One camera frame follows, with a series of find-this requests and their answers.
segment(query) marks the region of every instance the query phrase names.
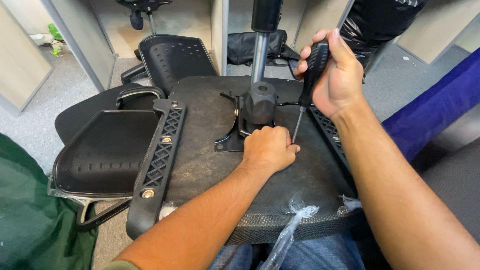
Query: screwdriver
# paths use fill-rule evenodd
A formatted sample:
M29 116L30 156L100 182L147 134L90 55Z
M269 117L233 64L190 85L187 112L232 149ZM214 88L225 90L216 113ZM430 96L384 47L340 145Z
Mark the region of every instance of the screwdriver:
M293 133L292 144L295 143L295 139L297 138L301 117L307 108L312 104L313 87L327 68L329 56L330 52L328 51L327 41L322 40L320 42L313 43L312 52L307 58L308 69L303 74L303 91L299 98L300 117L297 122L297 126L295 127L295 132Z

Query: jeans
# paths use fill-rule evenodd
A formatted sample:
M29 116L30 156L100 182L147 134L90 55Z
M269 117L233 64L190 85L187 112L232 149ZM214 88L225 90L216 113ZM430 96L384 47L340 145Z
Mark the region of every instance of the jeans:
M251 245L224 246L209 270L249 270L253 254ZM281 266L282 270L355 269L364 270L350 231L308 241L294 241Z

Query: screwdriver shaft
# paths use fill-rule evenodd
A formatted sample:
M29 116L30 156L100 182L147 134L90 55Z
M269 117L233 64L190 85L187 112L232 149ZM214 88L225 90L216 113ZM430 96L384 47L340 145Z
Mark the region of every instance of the screwdriver shaft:
M301 117L303 115L303 110L300 109L300 117L299 117L299 120L297 122L297 126L295 127L295 132L293 133L293 138L292 138L292 144L295 144L295 139L297 138L297 132L299 130L299 126L300 126L300 122L301 122Z

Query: silver screw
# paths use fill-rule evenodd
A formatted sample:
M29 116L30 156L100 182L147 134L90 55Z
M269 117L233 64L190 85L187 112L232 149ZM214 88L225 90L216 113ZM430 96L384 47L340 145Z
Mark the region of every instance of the silver screw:
M142 198L147 198L147 199L153 196L155 196L155 191L151 189L145 190L144 193L142 194Z

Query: blue fabric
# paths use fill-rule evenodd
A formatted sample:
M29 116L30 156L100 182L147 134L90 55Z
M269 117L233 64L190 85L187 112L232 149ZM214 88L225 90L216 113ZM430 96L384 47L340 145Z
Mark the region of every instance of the blue fabric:
M252 266L251 245L226 245L218 253L209 270L249 270ZM350 231L309 241L294 241L281 270L352 269L364 270Z
M382 125L408 161L480 102L480 49Z

